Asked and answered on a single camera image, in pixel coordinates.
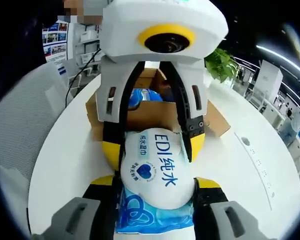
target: shelf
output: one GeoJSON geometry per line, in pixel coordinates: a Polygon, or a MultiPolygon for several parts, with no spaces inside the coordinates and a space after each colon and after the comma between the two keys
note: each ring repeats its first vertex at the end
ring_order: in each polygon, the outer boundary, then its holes
{"type": "Polygon", "coordinates": [[[75,46],[80,46],[80,45],[85,45],[85,44],[94,44],[99,41],[100,41],[100,39],[92,39],[92,40],[88,40],[88,41],[82,41],[82,42],[77,43],[75,46]]]}
{"type": "Polygon", "coordinates": [[[80,52],[80,53],[76,53],[75,55],[76,55],[76,56],[80,56],[80,55],[82,55],[82,54],[94,54],[95,52],[96,52],[96,51],[91,51],[91,52],[80,52]]]}
{"type": "MultiPolygon", "coordinates": [[[[90,62],[90,63],[88,64],[87,67],[92,66],[92,65],[98,65],[98,64],[101,64],[101,61],[93,61],[93,62],[90,62]]],[[[85,65],[86,65],[86,64],[80,64],[80,65],[78,65],[78,67],[79,67],[79,68],[83,68],[85,65]]]]}

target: blue heart logo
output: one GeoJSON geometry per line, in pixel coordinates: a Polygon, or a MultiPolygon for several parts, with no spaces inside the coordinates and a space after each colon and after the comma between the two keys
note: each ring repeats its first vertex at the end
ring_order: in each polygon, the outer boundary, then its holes
{"type": "Polygon", "coordinates": [[[143,179],[151,178],[151,167],[148,164],[141,165],[136,172],[142,177],[143,179]]]}

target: camera lens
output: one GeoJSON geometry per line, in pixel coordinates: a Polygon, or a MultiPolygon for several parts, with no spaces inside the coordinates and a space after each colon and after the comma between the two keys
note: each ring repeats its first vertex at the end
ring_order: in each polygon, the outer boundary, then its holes
{"type": "Polygon", "coordinates": [[[149,37],[144,45],[155,53],[172,54],[184,50],[190,45],[190,42],[179,34],[161,33],[149,37]]]}

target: white robot body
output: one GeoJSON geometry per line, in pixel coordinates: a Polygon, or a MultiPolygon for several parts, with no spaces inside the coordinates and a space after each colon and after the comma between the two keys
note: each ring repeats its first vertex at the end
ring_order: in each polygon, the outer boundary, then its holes
{"type": "Polygon", "coordinates": [[[103,9],[100,47],[114,62],[193,63],[211,54],[227,33],[224,15],[209,0],[115,0],[103,9]],[[195,41],[175,53],[153,52],[139,43],[140,33],[162,24],[189,29],[195,41]]]}

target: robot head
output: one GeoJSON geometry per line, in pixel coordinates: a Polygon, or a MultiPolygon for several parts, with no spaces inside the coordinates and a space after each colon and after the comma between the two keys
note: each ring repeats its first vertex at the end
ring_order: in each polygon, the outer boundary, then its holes
{"type": "Polygon", "coordinates": [[[195,62],[228,33],[208,0],[115,0],[103,9],[101,49],[114,62],[195,62]]]}

